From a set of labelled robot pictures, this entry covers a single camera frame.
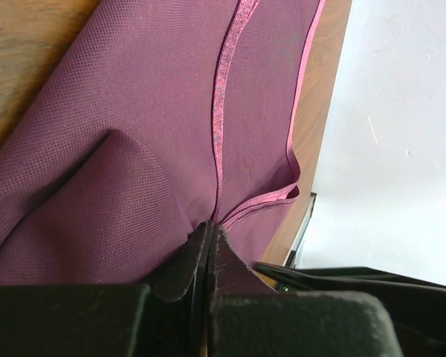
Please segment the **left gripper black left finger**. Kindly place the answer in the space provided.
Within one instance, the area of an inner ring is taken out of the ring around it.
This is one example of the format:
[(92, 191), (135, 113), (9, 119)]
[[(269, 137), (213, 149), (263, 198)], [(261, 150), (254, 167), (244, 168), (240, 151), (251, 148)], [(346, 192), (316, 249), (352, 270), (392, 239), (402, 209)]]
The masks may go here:
[(0, 286), (0, 356), (197, 356), (211, 236), (136, 283)]

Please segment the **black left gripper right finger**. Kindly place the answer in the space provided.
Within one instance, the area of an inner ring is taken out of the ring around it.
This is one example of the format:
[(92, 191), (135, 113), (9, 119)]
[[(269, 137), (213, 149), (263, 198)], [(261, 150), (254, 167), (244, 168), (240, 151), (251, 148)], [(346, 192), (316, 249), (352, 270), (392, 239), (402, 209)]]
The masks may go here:
[(381, 302), (362, 292), (278, 293), (215, 227), (208, 256), (209, 356), (402, 356)]

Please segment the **purple cloth napkin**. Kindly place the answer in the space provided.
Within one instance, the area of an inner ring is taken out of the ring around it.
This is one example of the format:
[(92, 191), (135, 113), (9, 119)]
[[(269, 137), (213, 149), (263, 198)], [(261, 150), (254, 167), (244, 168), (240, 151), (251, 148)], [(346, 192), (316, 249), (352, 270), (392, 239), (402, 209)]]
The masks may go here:
[(322, 1), (104, 1), (0, 149), (0, 285), (128, 283), (212, 220), (262, 257)]

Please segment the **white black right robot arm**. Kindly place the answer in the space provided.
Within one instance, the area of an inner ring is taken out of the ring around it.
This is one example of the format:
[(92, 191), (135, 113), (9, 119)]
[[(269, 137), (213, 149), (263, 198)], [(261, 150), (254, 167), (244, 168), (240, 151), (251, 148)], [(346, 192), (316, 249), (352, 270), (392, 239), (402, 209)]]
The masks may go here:
[(367, 267), (254, 268), (291, 290), (374, 296), (390, 314), (406, 356), (446, 356), (446, 286)]

